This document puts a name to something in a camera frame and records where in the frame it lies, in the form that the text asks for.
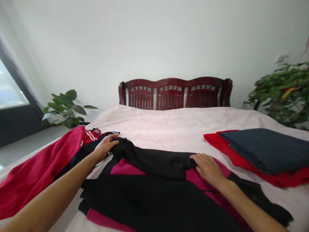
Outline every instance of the magenta garment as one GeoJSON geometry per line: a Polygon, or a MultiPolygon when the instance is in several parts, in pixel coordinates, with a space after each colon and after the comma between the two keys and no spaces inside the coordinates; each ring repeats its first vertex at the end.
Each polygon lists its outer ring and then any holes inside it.
{"type": "MultiPolygon", "coordinates": [[[[231,171],[227,169],[220,161],[213,158],[219,167],[221,168],[222,173],[227,178],[231,171]]],[[[111,175],[146,175],[147,173],[139,170],[129,163],[126,159],[121,159],[118,164],[116,164],[111,173],[111,175]]],[[[245,220],[241,217],[241,215],[236,211],[236,209],[228,202],[228,200],[222,196],[213,186],[207,183],[196,171],[196,169],[186,170],[186,180],[192,182],[196,185],[200,190],[202,190],[207,196],[209,196],[212,200],[214,200],[218,205],[220,205],[226,212],[228,212],[235,221],[242,227],[244,231],[252,231],[245,220]]],[[[110,219],[107,216],[100,214],[98,211],[94,209],[90,209],[87,214],[87,220],[92,221],[100,226],[105,226],[117,230],[121,230],[124,232],[137,232],[134,229],[123,225],[119,222],[110,219]]]]}

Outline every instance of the wall outlet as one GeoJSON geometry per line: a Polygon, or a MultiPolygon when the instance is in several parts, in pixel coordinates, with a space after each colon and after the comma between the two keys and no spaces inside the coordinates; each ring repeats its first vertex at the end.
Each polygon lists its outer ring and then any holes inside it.
{"type": "Polygon", "coordinates": [[[277,55],[274,63],[283,63],[284,61],[287,60],[288,57],[289,57],[288,54],[279,54],[277,55]]]}

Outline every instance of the dark red headboard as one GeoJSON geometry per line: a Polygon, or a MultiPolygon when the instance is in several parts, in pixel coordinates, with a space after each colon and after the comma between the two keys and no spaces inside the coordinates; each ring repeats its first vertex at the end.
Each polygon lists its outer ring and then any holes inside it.
{"type": "Polygon", "coordinates": [[[230,106],[232,80],[216,77],[199,77],[189,81],[166,78],[155,82],[135,79],[121,82],[118,91],[119,104],[128,103],[128,106],[144,110],[153,110],[154,101],[156,110],[230,106]]]}

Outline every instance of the folded dark gray cloth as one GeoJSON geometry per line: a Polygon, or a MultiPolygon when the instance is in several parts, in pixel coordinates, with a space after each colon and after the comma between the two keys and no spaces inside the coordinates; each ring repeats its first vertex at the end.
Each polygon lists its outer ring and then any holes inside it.
{"type": "Polygon", "coordinates": [[[269,129],[220,133],[230,147],[265,174],[309,166],[309,142],[269,129]]]}

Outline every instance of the hand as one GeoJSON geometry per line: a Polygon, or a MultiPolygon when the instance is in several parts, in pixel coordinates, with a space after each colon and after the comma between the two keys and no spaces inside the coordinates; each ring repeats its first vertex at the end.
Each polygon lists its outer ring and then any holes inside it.
{"type": "Polygon", "coordinates": [[[228,180],[211,156],[198,153],[196,155],[191,155],[190,158],[196,162],[196,170],[201,177],[217,190],[219,190],[222,183],[228,180]]]}
{"type": "Polygon", "coordinates": [[[118,136],[118,134],[110,134],[106,136],[95,148],[95,150],[90,154],[95,158],[96,164],[104,160],[107,153],[112,149],[112,147],[119,143],[118,140],[113,141],[113,138],[116,138],[118,136]]]}

